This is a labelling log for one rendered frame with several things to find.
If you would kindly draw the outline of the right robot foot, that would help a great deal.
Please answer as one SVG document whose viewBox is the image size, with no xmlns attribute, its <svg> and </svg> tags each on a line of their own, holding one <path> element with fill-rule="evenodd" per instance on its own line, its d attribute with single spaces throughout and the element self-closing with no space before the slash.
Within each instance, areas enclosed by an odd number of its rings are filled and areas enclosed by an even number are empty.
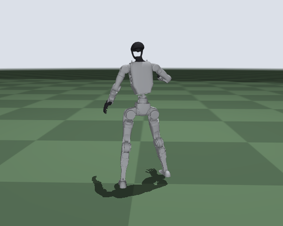
<svg viewBox="0 0 283 226">
<path fill-rule="evenodd" d="M 164 175 L 165 177 L 171 177 L 171 174 L 169 171 L 165 170 L 165 172 L 163 170 L 159 170 L 159 172 Z"/>
</svg>

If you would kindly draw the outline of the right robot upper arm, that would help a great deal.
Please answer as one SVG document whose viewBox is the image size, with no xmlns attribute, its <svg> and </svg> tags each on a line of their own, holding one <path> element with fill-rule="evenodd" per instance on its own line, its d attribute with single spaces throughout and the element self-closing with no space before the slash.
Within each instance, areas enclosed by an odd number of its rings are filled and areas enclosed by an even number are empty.
<svg viewBox="0 0 283 226">
<path fill-rule="evenodd" d="M 158 64 L 152 64 L 152 71 L 156 72 L 159 76 L 163 78 L 163 81 L 165 83 L 169 83 L 171 81 L 171 77 L 167 75 L 167 73 L 158 65 Z"/>
</svg>

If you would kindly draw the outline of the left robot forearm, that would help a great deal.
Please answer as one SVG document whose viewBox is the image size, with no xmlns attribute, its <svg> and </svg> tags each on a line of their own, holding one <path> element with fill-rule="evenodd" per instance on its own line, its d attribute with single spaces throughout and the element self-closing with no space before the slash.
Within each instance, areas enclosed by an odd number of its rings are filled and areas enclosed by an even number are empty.
<svg viewBox="0 0 283 226">
<path fill-rule="evenodd" d="M 113 84 L 113 86 L 114 86 L 114 84 Z M 116 95 L 117 95 L 117 92 L 114 91 L 114 90 L 112 90 L 112 89 L 113 89 L 113 86 L 112 86 L 112 88 L 111 88 L 110 95 L 109 95 L 109 97 L 108 97 L 108 102 L 110 101 L 110 102 L 112 102 L 112 104 L 113 104 L 113 102 L 114 102 L 114 100 L 115 100 L 115 98 L 116 98 Z"/>
</svg>

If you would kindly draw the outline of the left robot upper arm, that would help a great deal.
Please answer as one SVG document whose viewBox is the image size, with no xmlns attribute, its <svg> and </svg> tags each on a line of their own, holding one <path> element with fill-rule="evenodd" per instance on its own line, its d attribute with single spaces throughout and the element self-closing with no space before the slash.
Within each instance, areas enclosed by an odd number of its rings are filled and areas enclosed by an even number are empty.
<svg viewBox="0 0 283 226">
<path fill-rule="evenodd" d="M 112 90 L 114 90 L 116 92 L 120 91 L 120 89 L 121 89 L 120 84 L 122 83 L 122 81 L 125 77 L 125 74 L 128 73 L 129 71 L 130 71 L 130 64 L 123 65 L 123 66 L 120 67 L 119 73 L 118 73 L 117 78 L 116 78 L 116 82 L 115 82 Z"/>
</svg>

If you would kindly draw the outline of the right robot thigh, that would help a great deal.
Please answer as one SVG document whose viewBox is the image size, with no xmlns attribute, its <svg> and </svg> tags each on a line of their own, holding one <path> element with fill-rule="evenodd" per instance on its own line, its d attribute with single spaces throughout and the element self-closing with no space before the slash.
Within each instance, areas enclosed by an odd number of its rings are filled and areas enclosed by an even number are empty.
<svg viewBox="0 0 283 226">
<path fill-rule="evenodd" d="M 148 115 L 149 126 L 153 136 L 153 144 L 156 148 L 162 147 L 162 141 L 160 139 L 160 131 L 159 131 L 159 112 L 157 108 L 150 107 L 150 114 Z"/>
</svg>

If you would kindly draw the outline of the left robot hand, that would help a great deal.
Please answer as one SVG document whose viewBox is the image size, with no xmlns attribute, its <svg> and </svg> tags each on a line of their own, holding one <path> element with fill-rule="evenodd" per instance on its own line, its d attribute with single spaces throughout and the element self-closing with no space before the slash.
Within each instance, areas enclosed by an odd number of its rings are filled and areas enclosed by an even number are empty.
<svg viewBox="0 0 283 226">
<path fill-rule="evenodd" d="M 104 112 L 105 114 L 107 114 L 107 113 L 106 113 L 107 107 L 108 107 L 109 105 L 111 105 L 111 104 L 112 104 L 112 102 L 110 102 L 110 101 L 108 102 L 108 100 L 106 101 L 106 103 L 105 103 L 105 105 L 104 105 L 104 109 L 103 109 L 103 112 Z"/>
</svg>

